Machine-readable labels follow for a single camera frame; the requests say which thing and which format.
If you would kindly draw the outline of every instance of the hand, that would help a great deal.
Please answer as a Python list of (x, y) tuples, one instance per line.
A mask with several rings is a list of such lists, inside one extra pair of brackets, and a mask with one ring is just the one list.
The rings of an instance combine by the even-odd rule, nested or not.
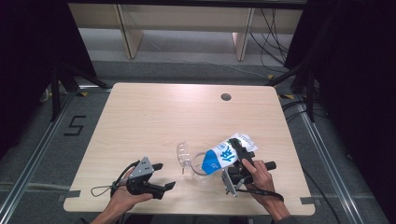
[[(253, 177), (253, 185), (247, 185), (247, 189), (255, 190), (257, 188), (264, 189), (272, 192), (275, 191), (273, 178), (268, 173), (267, 168), (263, 161), (254, 161), (254, 166), (245, 159), (242, 159), (242, 163), (251, 173)], [(277, 197), (273, 196), (262, 196), (259, 194), (251, 194), (256, 201), (261, 204), (265, 210), (273, 217), (274, 221), (279, 221), (284, 217), (289, 217), (290, 213), (286, 208), (286, 205), (280, 201)]]
[[(128, 171), (124, 178), (132, 172), (134, 167)], [(114, 223), (120, 217), (131, 210), (137, 203), (142, 203), (152, 199), (152, 194), (132, 195), (124, 186), (120, 186), (114, 192), (106, 209), (93, 221), (92, 224)]]

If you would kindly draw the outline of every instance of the cable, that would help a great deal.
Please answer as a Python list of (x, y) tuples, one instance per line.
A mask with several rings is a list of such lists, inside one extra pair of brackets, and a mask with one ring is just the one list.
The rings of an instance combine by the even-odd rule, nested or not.
[(289, 50), (288, 50), (286, 47), (284, 47), (283, 45), (281, 45), (281, 44), (279, 43), (279, 39), (277, 38), (275, 14), (276, 14), (276, 9), (273, 8), (273, 16), (272, 16), (273, 20), (272, 20), (272, 23), (271, 23), (271, 26), (270, 26), (270, 24), (269, 24), (269, 22), (268, 22), (268, 20), (267, 20), (267, 18), (266, 18), (266, 16), (265, 16), (265, 14), (264, 14), (264, 11), (262, 10), (262, 16), (263, 16), (263, 18), (265, 19), (265, 23), (267, 24), (268, 31), (269, 31), (268, 36), (271, 35), (271, 36), (273, 37), (273, 39), (275, 40), (275, 42), (276, 42), (277, 45), (278, 45), (278, 48), (275, 47), (275, 46), (273, 46), (273, 45), (270, 44), (269, 42), (268, 42), (268, 44), (270, 44), (270, 45), (271, 45), (272, 47), (274, 47), (275, 49), (278, 49), (279, 52), (280, 52), (280, 55), (282, 56), (282, 59), (283, 59), (284, 61), (286, 61), (286, 56), (284, 55), (284, 52), (288, 52)]
[(302, 166), (303, 168), (303, 172), (306, 174), (306, 176), (308, 176), (308, 178), (312, 181), (312, 183), (315, 185), (315, 187), (318, 189), (318, 191), (320, 192), (320, 194), (322, 195), (323, 199), (326, 201), (327, 205), (329, 205), (330, 209), (332, 210), (332, 214), (334, 215), (335, 219), (337, 219), (337, 223), (341, 223), (340, 218), (337, 216), (337, 214), (335, 213), (334, 208), (332, 207), (332, 204), (329, 202), (329, 200), (327, 199), (326, 195), (323, 193), (323, 191), (320, 189), (320, 187), (318, 186), (317, 182), (314, 180), (314, 178), (312, 178), (312, 176), (305, 170), (305, 168)]
[(285, 112), (288, 108), (290, 108), (293, 105), (297, 105), (297, 104), (304, 104), (306, 102), (306, 100), (302, 100), (302, 101), (294, 101), (285, 105), (282, 105), (282, 110), (283, 112)]
[[(105, 191), (103, 191), (102, 193), (99, 193), (99, 194), (94, 194), (94, 193), (93, 193), (93, 191), (94, 191), (95, 189), (103, 189), (103, 188), (107, 188), (107, 189), (105, 189)], [(109, 189), (111, 189), (111, 186), (99, 186), (99, 187), (94, 187), (94, 188), (91, 188), (91, 195), (92, 195), (93, 197), (99, 197), (99, 196), (101, 196), (102, 194), (106, 193)]]
[(305, 112), (306, 112), (306, 110), (300, 111), (300, 112), (297, 112), (297, 113), (295, 113), (295, 114), (292, 114), (292, 115), (288, 116), (288, 117), (286, 118), (286, 122), (292, 121), (293, 119), (297, 118), (299, 115), (301, 115), (301, 114), (303, 114), (303, 113), (305, 113)]
[(267, 37), (265, 37), (264, 34), (262, 34), (262, 38), (264, 38), (264, 39), (267, 41), (266, 43), (269, 44), (269, 45), (270, 45), (271, 47), (273, 47), (274, 49), (279, 49), (279, 47), (274, 46), (273, 44), (271, 44), (271, 42), (268, 42), (268, 37), (269, 37), (269, 35), (270, 35), (270, 34), (268, 34)]
[(268, 51), (267, 49), (264, 48), (264, 46), (262, 46), (254, 37), (254, 35), (252, 33), (250, 33), (250, 36), (253, 38), (253, 40), (257, 43), (257, 45), (259, 45), (259, 47), (264, 50), (267, 54), (269, 54), (271, 57), (273, 57), (277, 62), (279, 62), (280, 64), (284, 64), (282, 61), (280, 61), (274, 54), (272, 54), (270, 51)]
[[(256, 40), (256, 38), (254, 37), (254, 35), (253, 35), (252, 33), (250, 33), (250, 36), (253, 38), (253, 40), (256, 42), (256, 44), (259, 45), (259, 47), (262, 49), (262, 51), (265, 50), (265, 52), (267, 52), (267, 53), (268, 53), (270, 56), (272, 56), (275, 60), (277, 60), (279, 63), (282, 63), (282, 61), (280, 61), (275, 55), (273, 55), (273, 54), (272, 54), (271, 52), (269, 52), (267, 49), (265, 49), (264, 47), (262, 47), (262, 45), (260, 45), (260, 43)], [(286, 72), (284, 72), (284, 71), (279, 71), (279, 70), (272, 69), (272, 68), (269, 68), (269, 67), (265, 66), (265, 64), (264, 64), (263, 61), (262, 61), (262, 66), (264, 66), (266, 69), (271, 70), (271, 71), (274, 71), (274, 72), (286, 73)]]

